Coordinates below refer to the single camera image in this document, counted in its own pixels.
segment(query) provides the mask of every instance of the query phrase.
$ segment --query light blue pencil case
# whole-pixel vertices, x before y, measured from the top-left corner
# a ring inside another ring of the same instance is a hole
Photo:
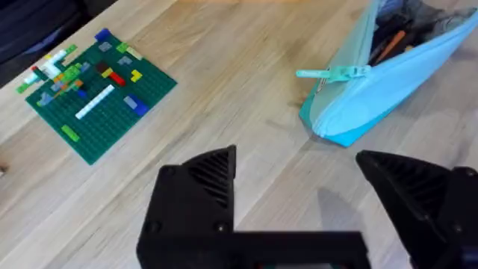
[[[315,134],[350,146],[426,81],[478,24],[476,8],[456,11],[457,19],[418,0],[401,2],[408,12],[417,12],[412,14],[418,16],[417,22],[426,19],[426,15],[434,16],[434,37],[370,68],[367,63],[377,14],[387,5],[384,0],[374,0],[329,63],[328,70],[297,71],[301,77],[319,78],[299,113]],[[342,79],[321,78],[324,73]]]

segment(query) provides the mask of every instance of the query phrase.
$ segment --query green lego baseplate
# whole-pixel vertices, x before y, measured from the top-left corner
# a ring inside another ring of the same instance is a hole
[[[105,42],[109,43],[111,48],[103,51],[100,45]],[[70,75],[76,76],[75,79],[83,82],[80,87],[54,91],[52,85],[55,81],[49,79],[26,98],[26,102],[88,164],[97,161],[142,117],[135,113],[133,108],[136,108],[136,105],[128,105],[131,104],[126,101],[131,101],[128,96],[134,95],[136,100],[139,99],[150,110],[176,85],[176,82],[159,68],[142,57],[130,54],[125,47],[128,45],[112,34],[102,37],[101,41],[95,42],[67,66],[64,67],[61,62],[55,64],[64,75],[62,80]],[[124,56],[127,56],[128,63],[120,64]],[[111,78],[102,76],[95,68],[100,62],[106,63],[123,78],[125,85],[121,86]],[[84,63],[88,63],[90,68],[78,74]],[[142,76],[139,78],[138,75],[132,75],[132,72]],[[114,87],[109,94],[82,118],[75,116],[109,85]],[[49,97],[46,105],[39,102],[44,96]]]

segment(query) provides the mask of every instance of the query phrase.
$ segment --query orange pen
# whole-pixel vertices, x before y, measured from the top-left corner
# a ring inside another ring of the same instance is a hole
[[[400,30],[397,34],[395,34],[394,38],[390,41],[390,43],[385,47],[383,52],[380,56],[376,59],[375,64],[377,65],[380,61],[382,61],[388,53],[406,36],[406,32],[404,30]]]

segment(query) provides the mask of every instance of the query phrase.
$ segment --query wooden table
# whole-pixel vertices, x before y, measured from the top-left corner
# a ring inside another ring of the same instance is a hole
[[[179,84],[93,166],[15,92],[26,73],[0,90],[0,163],[9,167],[0,268],[139,268],[134,249],[159,167],[231,143],[236,229],[359,229],[375,268],[408,268],[354,156],[375,149],[478,167],[478,34],[344,149],[302,125],[314,82],[294,73],[325,67],[365,2],[119,0],[60,47],[81,51],[108,27]]]

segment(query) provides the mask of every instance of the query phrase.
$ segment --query zipper pull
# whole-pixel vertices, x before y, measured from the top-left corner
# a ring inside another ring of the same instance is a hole
[[[326,78],[327,84],[336,81],[349,81],[353,78],[366,76],[372,67],[369,65],[358,67],[333,67],[327,70],[297,70],[296,76],[299,78]]]

